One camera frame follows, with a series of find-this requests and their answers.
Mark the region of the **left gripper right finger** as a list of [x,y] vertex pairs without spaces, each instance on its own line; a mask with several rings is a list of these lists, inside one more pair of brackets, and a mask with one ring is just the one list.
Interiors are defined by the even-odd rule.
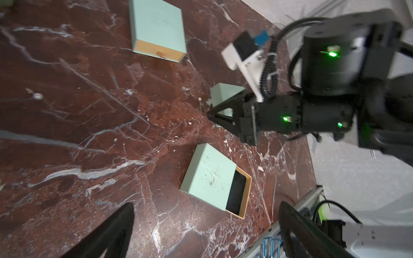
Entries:
[[339,246],[287,202],[279,206],[279,226],[288,258],[349,258]]

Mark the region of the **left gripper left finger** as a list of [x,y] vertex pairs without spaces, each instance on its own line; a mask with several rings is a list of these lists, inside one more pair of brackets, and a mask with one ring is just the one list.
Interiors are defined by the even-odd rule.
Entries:
[[63,255],[64,258],[124,258],[134,225],[134,206],[126,203]]

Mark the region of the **silver earrings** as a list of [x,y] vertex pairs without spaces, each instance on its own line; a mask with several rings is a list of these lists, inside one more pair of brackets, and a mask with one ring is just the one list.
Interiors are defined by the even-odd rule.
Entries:
[[201,97],[198,98],[199,105],[200,105],[200,111],[203,112],[203,100]]

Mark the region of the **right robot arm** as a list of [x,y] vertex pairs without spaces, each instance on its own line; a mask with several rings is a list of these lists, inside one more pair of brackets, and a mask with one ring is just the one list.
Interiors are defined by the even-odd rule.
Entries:
[[[303,44],[287,73],[292,77],[301,62],[301,84],[289,81],[291,91],[281,94],[277,49],[288,33],[303,27]],[[402,35],[390,9],[307,17],[273,35],[267,56],[259,59],[267,34],[243,32],[222,56],[250,88],[214,105],[208,118],[251,146],[263,132],[285,134],[288,141],[309,134],[321,141],[322,133],[331,133],[340,141],[356,126],[360,148],[412,164],[413,76],[389,78],[395,54],[413,54]]]

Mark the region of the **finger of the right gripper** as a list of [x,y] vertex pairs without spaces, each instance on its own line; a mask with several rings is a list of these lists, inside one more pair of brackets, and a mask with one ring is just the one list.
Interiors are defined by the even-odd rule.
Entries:
[[255,94],[249,90],[243,90],[213,107],[207,115],[210,121],[233,135],[253,135],[254,104]]

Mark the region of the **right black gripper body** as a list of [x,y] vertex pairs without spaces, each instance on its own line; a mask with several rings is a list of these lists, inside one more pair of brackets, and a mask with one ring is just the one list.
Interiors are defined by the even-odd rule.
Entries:
[[[278,46],[289,32],[306,28],[303,45],[289,65],[292,75],[302,63],[301,84],[277,93]],[[261,132],[332,133],[341,140],[358,121],[365,145],[381,132],[394,137],[403,132],[403,118],[387,108],[389,70],[399,50],[402,24],[389,9],[336,18],[308,17],[294,21],[273,36],[260,79],[264,101],[255,101],[254,133],[240,135],[242,143],[256,145]]]

